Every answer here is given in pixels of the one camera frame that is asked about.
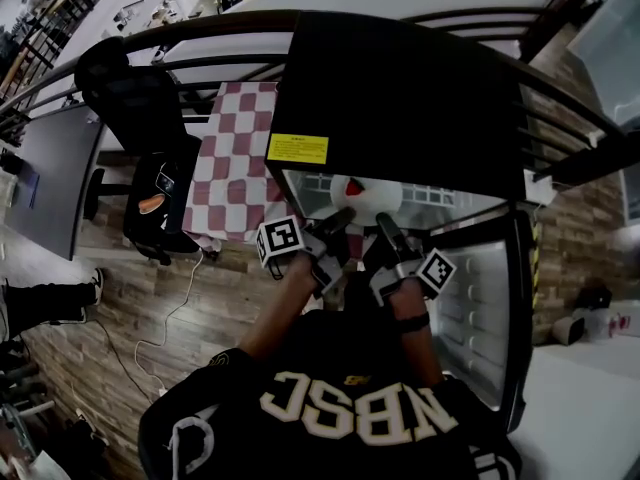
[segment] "table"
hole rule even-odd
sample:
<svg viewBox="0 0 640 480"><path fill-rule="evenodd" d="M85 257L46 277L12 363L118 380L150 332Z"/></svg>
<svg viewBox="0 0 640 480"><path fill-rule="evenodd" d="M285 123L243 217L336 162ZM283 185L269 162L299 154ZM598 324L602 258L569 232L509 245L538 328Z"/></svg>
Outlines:
<svg viewBox="0 0 640 480"><path fill-rule="evenodd" d="M45 249L73 258L84 192L97 155L102 124L93 112L76 108L38 119L25 127L19 150L24 160L5 224ZM27 182L40 175L33 208Z"/></svg>
<svg viewBox="0 0 640 480"><path fill-rule="evenodd" d="M210 239L255 243L262 222L294 214L264 165L276 86L274 82L220 86L182 223L182 230L205 250L219 246ZM359 226L347 228L353 258L362 256L363 233Z"/></svg>

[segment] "black wristband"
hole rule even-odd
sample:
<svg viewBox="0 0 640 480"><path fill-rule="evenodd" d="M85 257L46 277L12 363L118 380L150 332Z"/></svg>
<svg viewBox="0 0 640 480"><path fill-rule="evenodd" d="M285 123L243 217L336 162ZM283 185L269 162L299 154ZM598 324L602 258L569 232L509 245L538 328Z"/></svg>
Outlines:
<svg viewBox="0 0 640 480"><path fill-rule="evenodd" d="M413 318L407 318L406 320L396 320L396 330L400 334L419 331L423 327L429 325L429 321L429 312L425 311L424 315L414 316Z"/></svg>

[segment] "chair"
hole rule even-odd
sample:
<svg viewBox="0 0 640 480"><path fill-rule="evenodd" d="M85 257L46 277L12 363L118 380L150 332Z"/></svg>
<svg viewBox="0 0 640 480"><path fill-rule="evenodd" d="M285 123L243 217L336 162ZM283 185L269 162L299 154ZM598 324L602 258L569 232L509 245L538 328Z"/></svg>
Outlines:
<svg viewBox="0 0 640 480"><path fill-rule="evenodd" d="M130 66L122 39L109 38L80 57L75 83L124 150L141 157L129 190L124 235L143 255L163 265L170 263L166 251L197 251L181 225L200 140L186 132L169 74L155 66ZM156 186L160 170L174 180L172 194L160 208L142 215L138 203L161 192ZM95 215L99 195L127 192L121 185L101 185L103 174L96 171L90 183L88 217Z"/></svg>

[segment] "yellow and black tape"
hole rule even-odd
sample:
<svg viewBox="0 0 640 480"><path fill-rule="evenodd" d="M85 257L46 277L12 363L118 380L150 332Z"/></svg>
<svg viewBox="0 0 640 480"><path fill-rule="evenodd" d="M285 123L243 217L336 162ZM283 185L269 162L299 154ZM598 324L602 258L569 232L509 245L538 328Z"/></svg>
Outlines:
<svg viewBox="0 0 640 480"><path fill-rule="evenodd" d="M538 305L538 283L540 281L540 223L534 217L533 220L533 309Z"/></svg>

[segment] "checkered cloth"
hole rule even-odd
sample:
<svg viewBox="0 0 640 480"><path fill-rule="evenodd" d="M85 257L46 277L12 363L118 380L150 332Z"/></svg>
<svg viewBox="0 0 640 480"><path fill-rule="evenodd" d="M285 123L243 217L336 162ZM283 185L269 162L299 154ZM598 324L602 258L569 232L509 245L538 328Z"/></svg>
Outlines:
<svg viewBox="0 0 640 480"><path fill-rule="evenodd" d="M182 223L206 251L220 250L217 239L255 243L261 223L294 215L264 165L276 95L272 82L220 86ZM363 229L350 225L346 232L351 257L361 258Z"/></svg>

